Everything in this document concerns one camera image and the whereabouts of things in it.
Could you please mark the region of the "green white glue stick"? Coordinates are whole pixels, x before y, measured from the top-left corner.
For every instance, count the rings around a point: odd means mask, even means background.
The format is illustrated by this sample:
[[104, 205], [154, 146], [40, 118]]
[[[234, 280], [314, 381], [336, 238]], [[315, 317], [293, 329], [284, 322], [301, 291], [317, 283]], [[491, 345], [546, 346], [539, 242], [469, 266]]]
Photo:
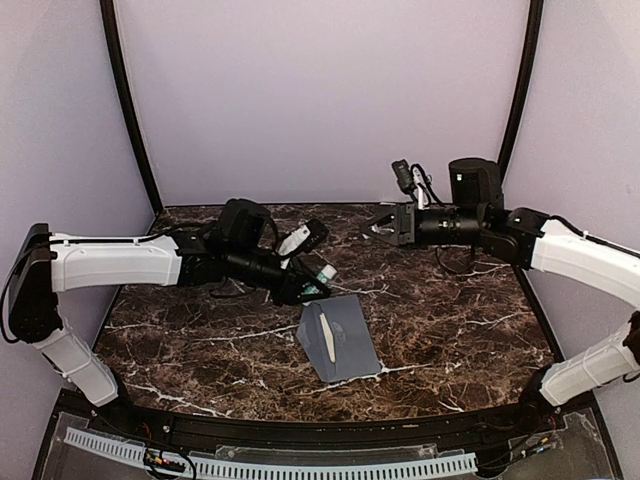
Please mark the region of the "green white glue stick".
[[[326, 264], [322, 268], [322, 270], [316, 275], [316, 279], [320, 283], [326, 285], [335, 277], [336, 274], [337, 274], [337, 270], [332, 265]], [[319, 292], [320, 290], [314, 285], [309, 285], [304, 291], [306, 295], [316, 294]]]

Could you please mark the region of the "beige letter paper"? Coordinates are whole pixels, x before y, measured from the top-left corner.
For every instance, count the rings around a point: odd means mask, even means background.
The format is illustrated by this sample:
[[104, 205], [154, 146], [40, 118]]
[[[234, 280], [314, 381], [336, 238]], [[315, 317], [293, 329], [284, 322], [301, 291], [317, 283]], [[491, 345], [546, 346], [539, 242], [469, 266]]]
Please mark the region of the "beige letter paper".
[[335, 340], [334, 340], [333, 332], [331, 330], [331, 326], [324, 312], [321, 312], [319, 314], [319, 319], [320, 319], [329, 359], [332, 363], [335, 363], [336, 362]]

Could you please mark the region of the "grey envelope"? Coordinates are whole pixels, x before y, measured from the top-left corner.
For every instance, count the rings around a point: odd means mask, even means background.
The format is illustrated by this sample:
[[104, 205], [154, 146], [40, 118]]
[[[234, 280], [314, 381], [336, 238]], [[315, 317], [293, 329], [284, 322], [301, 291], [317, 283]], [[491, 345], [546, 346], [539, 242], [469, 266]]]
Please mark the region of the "grey envelope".
[[[336, 362], [329, 359], [319, 314], [328, 318]], [[381, 372], [381, 364], [356, 295], [312, 302], [304, 307], [296, 337], [324, 383], [338, 383]]]

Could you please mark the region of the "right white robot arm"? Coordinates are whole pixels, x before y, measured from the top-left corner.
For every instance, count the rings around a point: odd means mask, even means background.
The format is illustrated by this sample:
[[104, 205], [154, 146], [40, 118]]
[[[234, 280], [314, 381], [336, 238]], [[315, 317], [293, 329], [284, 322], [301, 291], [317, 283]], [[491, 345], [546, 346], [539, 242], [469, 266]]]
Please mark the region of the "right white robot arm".
[[[559, 215], [508, 210], [498, 163], [462, 158], [448, 165], [452, 201], [442, 202], [418, 164], [395, 161], [400, 190], [410, 196], [362, 225], [363, 234], [396, 247], [469, 246], [523, 270], [552, 273], [639, 305], [639, 254], [595, 237]], [[549, 410], [620, 377], [639, 372], [639, 315], [576, 356], [537, 371], [510, 413], [521, 434]]]

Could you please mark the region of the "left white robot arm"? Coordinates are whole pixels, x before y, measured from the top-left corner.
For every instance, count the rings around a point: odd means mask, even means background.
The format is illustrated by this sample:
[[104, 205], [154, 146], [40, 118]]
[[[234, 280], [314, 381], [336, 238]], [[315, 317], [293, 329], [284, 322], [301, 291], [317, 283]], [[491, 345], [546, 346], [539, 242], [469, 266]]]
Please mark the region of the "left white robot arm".
[[300, 305], [331, 290], [301, 259], [328, 230], [317, 219], [260, 247], [266, 229], [278, 229], [270, 211], [247, 199], [230, 199], [208, 223], [184, 223], [142, 237], [54, 234], [31, 226], [1, 292], [5, 342], [36, 348], [96, 407], [120, 436], [141, 427], [140, 412], [119, 398], [115, 374], [77, 337], [58, 310], [58, 295], [74, 289], [119, 285], [197, 287], [232, 279], [268, 291], [276, 305]]

